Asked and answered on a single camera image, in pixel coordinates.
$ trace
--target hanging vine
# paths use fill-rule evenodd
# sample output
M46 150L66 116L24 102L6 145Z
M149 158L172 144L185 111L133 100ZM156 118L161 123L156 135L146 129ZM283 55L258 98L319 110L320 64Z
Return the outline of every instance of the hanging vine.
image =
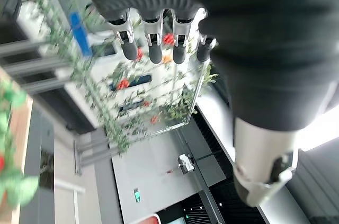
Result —
M70 0L71 4L75 4L77 0ZM100 53L107 45L112 44L114 37L106 40L99 50L99 55L84 59L82 53L77 47L73 33L63 25L60 15L63 13L59 8L55 7L52 0L27 0L34 2L37 11L32 13L32 18L43 16L40 30L47 28L49 34L47 36L50 45L50 51L61 59L68 61L73 67L71 80L77 84L77 87L85 92L85 100L92 110L98 115L99 123L105 127L108 138L111 142L117 144L119 153L124 153L130 146L130 136L147 136L147 128L158 123L161 119L167 121L185 121L190 107L193 103L194 91L198 80L194 78L194 73L201 70L198 67L186 72L178 71L175 76L164 77L161 82L150 86L146 89L138 87L136 90L130 90L131 82L138 82L141 75L153 72L155 69L163 69L170 71L173 68L172 48L173 35L164 36L163 51L167 53L163 61L159 65L150 66L149 55L138 50L138 57L135 61L118 63L114 71L96 82L91 76L91 69L95 64ZM66 13L73 10L71 5ZM81 14L81 22L90 29L98 24L105 24L106 21L96 9L87 7ZM133 27L141 26L141 20L135 20ZM196 41L190 39L187 54L191 56L196 51ZM203 85L213 82L215 75L205 75ZM180 87L172 87L168 92L158 96L152 96L153 90L163 88L168 84L181 82ZM119 101L117 96L121 96L129 89L128 96ZM121 107L133 106L132 109L120 111Z

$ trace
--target artificial plant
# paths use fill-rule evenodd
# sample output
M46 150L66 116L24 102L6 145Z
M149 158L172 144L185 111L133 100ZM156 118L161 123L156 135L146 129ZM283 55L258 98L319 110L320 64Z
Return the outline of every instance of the artificial plant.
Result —
M44 28L49 29L48 39L51 43L50 51L54 52L61 59L68 61L73 67L71 79L78 85L81 91L84 91L85 99L90 107L97 112L98 120L107 131L108 138L115 142L118 146L119 152L127 151L130 142L129 135L145 136L145 125L141 124L141 120L147 118L150 124L154 124L160 120L160 117L165 117L166 120L170 119L184 119L189 111L189 105L192 104L196 82L186 82L189 91L185 95L180 94L182 87L172 89L170 92L165 93L160 97L166 97L165 103L159 104L158 97L151 97L149 91L152 88L161 87L165 84L175 84L178 80L183 80L188 72L178 72L172 78L165 77L161 84L151 87L151 89L136 89L123 103L117 103L114 100L117 94L122 93L129 86L133 80L137 80L140 75L148 73L145 65L149 62L148 53L138 52L138 58L132 62L121 62L115 68L112 74L107 75L100 82L95 82L91 77L91 68L96 60L96 57L84 59L81 52L77 48L72 32L69 30L68 25L64 25L61 19L60 7L53 3L53 0L29 0L36 3L38 11L37 16L42 15L42 25ZM70 0L71 4L76 4L76 0ZM103 24L105 20L93 8L88 7L84 12L79 12L82 16L82 22L90 29L95 24ZM140 24L140 19L133 22L133 27L137 28ZM114 37L110 38L106 43L111 44ZM195 53L197 45L193 44L194 41L189 41L187 54L188 56ZM173 36L171 34L164 36L163 47L165 50L172 50ZM172 56L167 55L164 57L163 62L155 65L151 70L156 67L163 67L164 71L171 68ZM116 86L116 91L110 91L110 85ZM139 114L130 116L131 112L126 112L125 115L116 116L113 110L117 110L121 105L133 103L136 100L142 100L143 109Z
M12 83L0 83L0 199L11 207L25 205L33 198L39 184L38 177L25 177L14 164L15 146L9 129L12 109L22 105L26 93L15 90Z

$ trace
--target black vent grille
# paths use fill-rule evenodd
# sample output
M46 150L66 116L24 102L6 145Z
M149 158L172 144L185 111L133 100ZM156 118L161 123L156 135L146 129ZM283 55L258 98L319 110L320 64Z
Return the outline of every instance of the black vent grille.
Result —
M201 134L205 138L226 178L233 176L231 163L227 159L223 149L221 148L213 132L210 130L200 111L198 110L197 114L193 114L192 117L195 120L199 130L201 131Z
M186 224L212 223L198 194L181 201L181 206L184 209Z
M211 186L210 191L227 224L265 224L257 208L248 207L241 201L233 177Z
M232 165L200 111L193 115L193 119L226 176L225 180L210 187L210 191L225 222L227 224L265 224L258 209L248 207L239 198L234 187Z

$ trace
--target wooden panel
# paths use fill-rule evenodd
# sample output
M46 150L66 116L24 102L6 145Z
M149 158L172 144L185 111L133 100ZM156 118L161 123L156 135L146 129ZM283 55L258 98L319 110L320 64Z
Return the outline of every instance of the wooden panel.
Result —
M0 68L0 81L11 80L9 75ZM20 89L16 82L13 82L14 89ZM16 152L14 155L15 164L21 167L22 172L25 168L26 150L28 143L28 133L31 121L33 99L27 96L26 102L12 111L10 130L14 136ZM18 224L20 216L20 206L16 209L5 208L0 215L0 224Z

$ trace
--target red flower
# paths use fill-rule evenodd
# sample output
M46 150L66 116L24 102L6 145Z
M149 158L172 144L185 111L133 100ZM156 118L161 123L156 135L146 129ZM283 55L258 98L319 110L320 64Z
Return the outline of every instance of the red flower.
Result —
M127 88L129 86L129 82L127 79L123 79L118 85L117 85L117 90L121 90L124 88Z
M144 53L142 52L141 48L138 48L138 55L136 61L140 61Z
M5 167L5 156L4 155L0 155L0 173L2 172L2 170Z
M158 122L158 116L153 116L151 119L150 119L150 122L151 124L156 124Z
M163 42L165 44L167 44L167 45L173 46L174 45L174 36L173 36L173 34L171 34L171 33L166 34L164 36L164 38L163 38Z

